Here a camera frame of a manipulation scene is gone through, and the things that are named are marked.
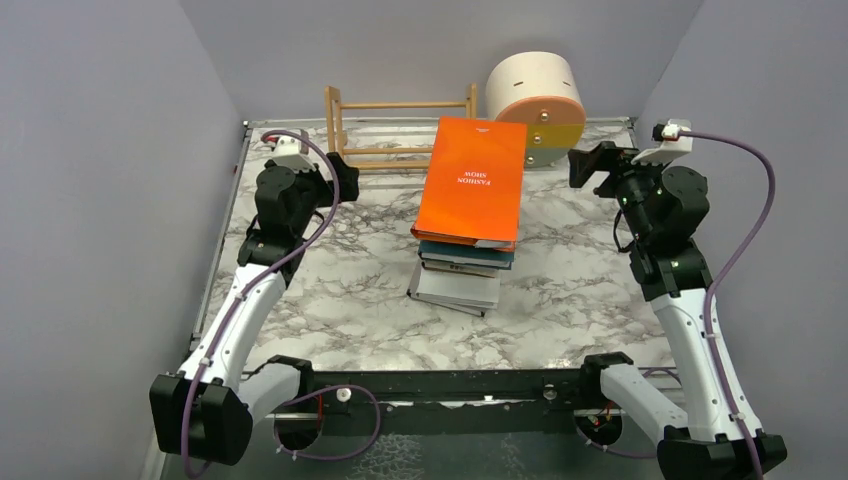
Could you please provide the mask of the orange Fashion Show book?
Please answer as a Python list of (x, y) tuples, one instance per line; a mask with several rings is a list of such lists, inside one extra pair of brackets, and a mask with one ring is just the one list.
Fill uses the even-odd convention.
[(525, 124), (440, 118), (411, 234), (514, 251), (526, 140)]

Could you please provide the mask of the teal Humor book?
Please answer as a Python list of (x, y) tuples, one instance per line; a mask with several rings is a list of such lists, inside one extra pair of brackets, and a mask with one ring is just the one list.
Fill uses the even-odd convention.
[(515, 258), (513, 252), (426, 240), (419, 243), (418, 256), (422, 260), (445, 261), (496, 269), (510, 269)]

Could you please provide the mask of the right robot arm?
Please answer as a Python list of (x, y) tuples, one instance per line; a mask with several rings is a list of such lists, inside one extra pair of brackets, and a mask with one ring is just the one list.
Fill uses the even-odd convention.
[(579, 398), (622, 408), (654, 442), (667, 479), (762, 478), (788, 452), (780, 435), (763, 429), (722, 337), (717, 283), (693, 239), (710, 208), (706, 178), (672, 165), (663, 148), (603, 142), (571, 151), (568, 162), (574, 188), (605, 174), (595, 194), (617, 202), (632, 234), (630, 268), (667, 337), (685, 403), (674, 404), (620, 352), (586, 357)]

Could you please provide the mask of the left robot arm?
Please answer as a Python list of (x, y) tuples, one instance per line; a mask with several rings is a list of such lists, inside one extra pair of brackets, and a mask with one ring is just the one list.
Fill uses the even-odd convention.
[(314, 384), (306, 360), (276, 356), (242, 376), (262, 325), (289, 287), (309, 243), (305, 231), (322, 208), (333, 215), (357, 200), (359, 171), (336, 152), (331, 177), (317, 165), (296, 169), (269, 160), (256, 179), (257, 214), (237, 256), (233, 282), (196, 349), (174, 374), (153, 381), (149, 399), (159, 449), (234, 465), (253, 427), (275, 408), (306, 408)]

